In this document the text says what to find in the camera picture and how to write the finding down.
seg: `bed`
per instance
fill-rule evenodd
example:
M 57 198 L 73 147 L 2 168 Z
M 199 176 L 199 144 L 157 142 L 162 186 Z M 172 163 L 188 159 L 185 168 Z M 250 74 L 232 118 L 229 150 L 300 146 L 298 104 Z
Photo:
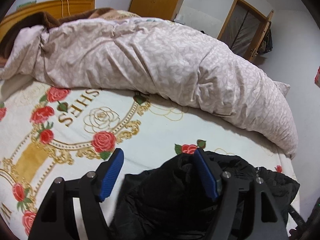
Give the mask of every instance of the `bed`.
M 70 8 L 65 11 L 72 14 L 75 8 L 81 12 L 94 6 L 84 2 L 87 6 L 68 0 Z M 55 4 L 54 10 L 61 10 L 61 1 Z M 21 17 L 35 6 L 35 11 L 43 10 L 37 4 L 15 14 Z M 6 28 L 16 23 L 15 14 L 9 16 L 12 21 L 4 19 Z M 2 81 L 0 92 L 11 94 L 18 87 L 0 105 L 0 209 L 20 240 L 28 238 L 56 177 L 76 179 L 95 170 L 115 147 L 124 151 L 125 161 L 111 196 L 101 204 L 107 223 L 125 174 L 157 168 L 177 154 L 192 154 L 196 147 L 239 155 L 253 166 L 296 180 L 291 160 L 263 135 L 200 109 L 128 90 L 57 89 L 28 76 Z M 299 212 L 299 194 L 292 205 Z M 79 202 L 75 200 L 74 206 L 79 236 L 86 239 Z M 289 217 L 287 229 L 295 226 Z

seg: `pillow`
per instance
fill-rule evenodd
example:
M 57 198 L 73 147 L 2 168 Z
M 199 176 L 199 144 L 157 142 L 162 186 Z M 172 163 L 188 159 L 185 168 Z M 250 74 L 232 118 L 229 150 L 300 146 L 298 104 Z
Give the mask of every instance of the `pillow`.
M 290 85 L 286 83 L 282 83 L 279 81 L 274 81 L 276 84 L 277 88 L 280 90 L 280 92 L 283 94 L 284 97 L 287 96 L 287 93 L 289 92 Z

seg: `red rose print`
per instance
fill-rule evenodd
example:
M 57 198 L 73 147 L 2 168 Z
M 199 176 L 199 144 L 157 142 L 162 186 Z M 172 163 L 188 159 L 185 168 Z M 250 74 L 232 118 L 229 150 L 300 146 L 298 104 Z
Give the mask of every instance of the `red rose print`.
M 14 198 L 16 200 L 18 200 L 19 202 L 20 201 L 23 201 L 24 198 L 25 198 L 25 195 L 24 195 L 24 188 L 22 187 L 21 184 L 19 183 L 16 183 L 12 186 L 12 193 L 14 195 Z
M 31 227 L 32 227 L 32 224 L 33 224 L 33 221 L 35 220 L 35 218 L 36 218 L 36 213 L 33 213 L 29 210 L 26 210 L 23 214 L 22 224 L 25 228 L 25 232 L 26 232 L 27 236 L 29 236 L 29 234 L 30 234 L 30 230 L 31 230 Z
M 91 144 L 98 153 L 109 152 L 116 145 L 116 137 L 111 132 L 98 132 L 93 136 Z
M 0 108 L 0 121 L 4 118 L 5 113 L 7 112 L 7 108 Z
M 282 167 L 280 165 L 278 165 L 276 167 L 276 171 L 279 172 L 279 173 L 282 173 Z
M 55 102 L 63 100 L 70 93 L 70 89 L 50 88 L 47 92 L 47 100 L 49 102 Z
M 194 144 L 184 144 L 181 146 L 181 151 L 183 153 L 189 153 L 189 154 L 194 154 L 195 153 L 195 150 L 197 149 L 198 147 Z
M 54 115 L 53 108 L 50 106 L 45 106 L 33 112 L 30 118 L 30 122 L 44 123 L 49 119 L 50 116 L 53 116 L 53 115 Z
M 49 129 L 43 130 L 39 137 L 40 142 L 48 144 L 53 140 L 53 132 Z

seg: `wooden door frame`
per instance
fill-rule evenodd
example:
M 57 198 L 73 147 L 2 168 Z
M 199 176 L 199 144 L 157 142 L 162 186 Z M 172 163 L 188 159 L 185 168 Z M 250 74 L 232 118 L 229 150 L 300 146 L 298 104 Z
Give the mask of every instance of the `wooden door frame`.
M 256 53 L 258 51 L 258 48 L 264 38 L 264 35 L 266 34 L 271 22 L 271 18 L 273 15 L 273 10 L 271 10 L 271 12 L 269 13 L 268 16 L 264 16 L 261 12 L 259 12 L 255 7 L 253 7 L 251 4 L 249 4 L 248 2 L 246 2 L 245 0 L 234 0 L 232 3 L 232 6 L 230 8 L 230 11 L 228 13 L 228 16 L 220 30 L 220 33 L 217 37 L 218 40 L 221 39 L 223 33 L 225 32 L 225 29 L 229 23 L 229 20 L 231 18 L 231 15 L 236 7 L 236 5 L 239 5 L 241 7 L 243 7 L 244 9 L 250 11 L 251 14 L 253 14 L 259 21 L 260 24 L 250 42 L 250 45 L 248 47 L 248 49 L 246 50 L 245 54 L 243 55 L 244 59 L 247 59 L 249 61 L 252 61 L 255 56 Z
M 224 31 L 225 31 L 225 29 L 226 29 L 226 27 L 228 25 L 228 22 L 229 22 L 229 20 L 231 18 L 231 15 L 232 15 L 236 5 L 240 5 L 240 6 L 244 7 L 245 9 L 249 8 L 250 12 L 261 21 L 266 21 L 266 19 L 267 19 L 261 12 L 259 12 L 255 7 L 253 7 L 251 4 L 249 4 L 245 0 L 233 0 L 232 6 L 230 8 L 230 11 L 228 13 L 228 16 L 227 16 L 226 20 L 224 21 L 224 24 L 223 24 L 223 26 L 222 26 L 222 28 L 220 30 L 220 33 L 219 33 L 219 35 L 217 37 L 217 40 L 221 39 L 222 34 L 224 33 Z

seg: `metal screw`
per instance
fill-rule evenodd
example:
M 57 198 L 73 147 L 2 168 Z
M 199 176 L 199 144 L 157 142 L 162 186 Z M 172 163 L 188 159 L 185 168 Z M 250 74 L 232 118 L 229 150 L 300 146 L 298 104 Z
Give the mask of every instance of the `metal screw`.
M 54 182 L 57 184 L 61 183 L 62 181 L 63 181 L 63 178 L 61 178 L 61 177 L 57 177 L 54 179 Z
M 262 183 L 263 183 L 263 178 L 257 177 L 257 178 L 256 178 L 256 182 L 257 182 L 258 184 L 262 184 Z
M 224 172 L 222 173 L 222 176 L 225 177 L 226 179 L 229 179 L 229 178 L 231 177 L 231 173 L 228 172 L 228 171 L 224 171 Z
M 95 173 L 94 171 L 89 171 L 89 172 L 87 173 L 87 177 L 88 177 L 88 178 L 93 178 L 94 176 L 96 176 L 96 173 Z

